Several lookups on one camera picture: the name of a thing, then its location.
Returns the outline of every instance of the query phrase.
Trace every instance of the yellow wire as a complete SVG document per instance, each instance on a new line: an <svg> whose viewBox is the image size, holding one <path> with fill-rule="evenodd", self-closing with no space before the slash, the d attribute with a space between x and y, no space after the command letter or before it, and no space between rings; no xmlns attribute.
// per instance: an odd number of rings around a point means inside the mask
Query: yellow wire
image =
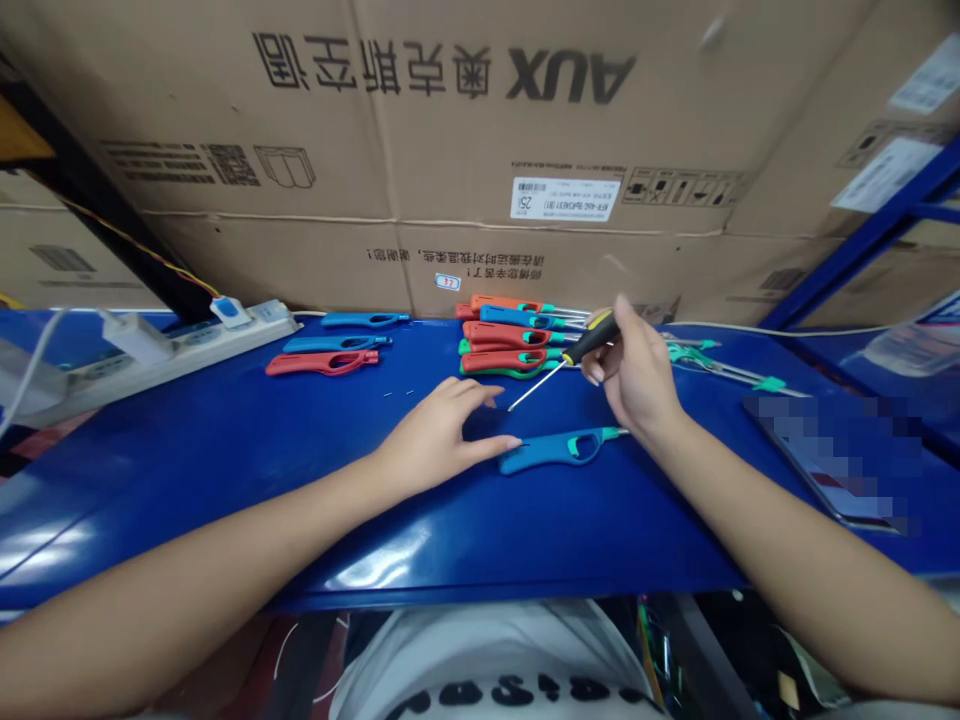
<svg viewBox="0 0 960 720"><path fill-rule="evenodd" d="M115 232L117 235L119 235L120 237L122 237L124 240L126 240L127 242L129 242L129 243L131 243L132 245L134 245L136 248L138 248L138 249L142 250L143 252L145 252L147 255L149 255L150 257L152 257L154 260L156 260L156 261L157 261L158 263L160 263L161 265L170 268L171 270L173 270L175 273L177 273L178 275L180 275L180 276L183 277L184 279L189 280L190 282L196 283L197 285L199 285L200 287L202 287L204 290L206 290L208 293L210 293L211 295L213 295L215 298L216 298L216 297L220 297L220 292L219 292L216 288L214 288L212 285L210 285L210 284L208 284L208 283L205 283L203 280L201 280L200 278L198 278L196 275L194 275L194 274L193 274L192 272L190 272L189 270L186 270L186 269L184 269L184 268L182 268L182 267L179 267L179 266L177 266L177 265L174 265L172 262L168 261L168 260L167 260L166 258L164 258L162 255L158 255L157 253L155 253L155 252L154 252L153 250L151 250L150 248L148 248L148 247L146 247L145 245L137 242L137 241L134 240L132 237L130 237L127 233L125 233L123 230L121 230L120 228L118 228L116 225L114 225L113 223L110 223L110 222L104 220L102 217L100 217L99 215L97 215L97 214L96 214L95 212L93 212L92 210L88 210L88 209L85 208L83 205L78 205L77 203L73 202L73 200L68 200L67 198L63 197L62 195L60 195L60 194L57 193L57 192L54 192L53 190L50 190L50 192L52 192L52 193L54 194L54 196L55 196L60 202L62 202L64 205L69 205L70 207L74 208L74 209L77 210L78 212L83 213L83 214L86 215L87 217L93 218L93 219L96 220L98 223L100 223L100 224L103 225L105 228L107 228L108 230L112 230L112 231Z"/></svg>
<svg viewBox="0 0 960 720"><path fill-rule="evenodd" d="M7 295L4 292L0 292L0 302L6 303L7 307L11 310L26 310L27 306L21 302L17 302L12 297Z"/></svg>

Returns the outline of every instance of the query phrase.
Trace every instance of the white t-shirt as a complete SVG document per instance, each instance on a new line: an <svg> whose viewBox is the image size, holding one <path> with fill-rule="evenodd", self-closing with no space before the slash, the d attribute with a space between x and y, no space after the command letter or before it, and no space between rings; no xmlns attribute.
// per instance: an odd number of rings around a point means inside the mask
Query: white t-shirt
<svg viewBox="0 0 960 720"><path fill-rule="evenodd" d="M592 600L397 611L344 670L330 709L331 720L588 716L664 717Z"/></svg>

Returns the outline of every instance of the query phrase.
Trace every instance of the left hand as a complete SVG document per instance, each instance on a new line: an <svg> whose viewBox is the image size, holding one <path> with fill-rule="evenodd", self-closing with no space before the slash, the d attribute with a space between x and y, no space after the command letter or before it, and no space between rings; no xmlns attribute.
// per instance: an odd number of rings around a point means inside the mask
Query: left hand
<svg viewBox="0 0 960 720"><path fill-rule="evenodd" d="M481 405L496 407L502 387L449 377L400 421L373 453L392 482L407 495L428 490L454 475L521 444L511 435L465 442L463 423Z"/></svg>

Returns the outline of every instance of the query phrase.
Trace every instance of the white power adapter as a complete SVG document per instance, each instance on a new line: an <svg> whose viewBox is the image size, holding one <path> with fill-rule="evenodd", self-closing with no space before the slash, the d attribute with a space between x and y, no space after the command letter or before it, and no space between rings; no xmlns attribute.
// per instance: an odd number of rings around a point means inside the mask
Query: white power adapter
<svg viewBox="0 0 960 720"><path fill-rule="evenodd" d="M142 365L156 365L173 357L173 341L137 313L114 315L98 309L103 318L103 339Z"/></svg>

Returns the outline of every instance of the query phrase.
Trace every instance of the cardboard box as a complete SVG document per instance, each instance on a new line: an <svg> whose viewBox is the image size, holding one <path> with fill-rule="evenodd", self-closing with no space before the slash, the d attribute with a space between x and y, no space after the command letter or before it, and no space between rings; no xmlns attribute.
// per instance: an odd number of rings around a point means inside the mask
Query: cardboard box
<svg viewBox="0 0 960 720"><path fill-rule="evenodd" d="M697 233L871 5L46 0L0 40L140 208Z"/></svg>
<svg viewBox="0 0 960 720"><path fill-rule="evenodd" d="M410 311L392 224L154 218L191 269L244 305Z"/></svg>
<svg viewBox="0 0 960 720"><path fill-rule="evenodd" d="M893 248L868 265L804 327L870 327L906 322L960 288L960 251Z"/></svg>
<svg viewBox="0 0 960 720"><path fill-rule="evenodd" d="M309 45L281 77L291 38L344 36L345 12L335 0L14 2L0 6L0 41L137 208L387 217L367 94L319 92Z"/></svg>
<svg viewBox="0 0 960 720"><path fill-rule="evenodd" d="M23 170L0 170L0 206L66 209L56 195Z"/></svg>
<svg viewBox="0 0 960 720"><path fill-rule="evenodd" d="M28 308L163 309L66 208L0 208L0 291Z"/></svg>
<svg viewBox="0 0 960 720"><path fill-rule="evenodd" d="M846 237L858 228L865 213L830 203L879 151L900 136L943 145L960 127L960 93L935 108L940 97L927 94L929 114L891 104L908 81L917 89L914 73L958 31L960 6L952 0L878 3L734 210L727 232Z"/></svg>
<svg viewBox="0 0 960 720"><path fill-rule="evenodd" d="M423 317L452 317L474 293L592 309L622 291L653 321L752 325L837 243L403 226L400 246Z"/></svg>
<svg viewBox="0 0 960 720"><path fill-rule="evenodd" d="M900 236L900 244L960 250L960 225L921 220Z"/></svg>

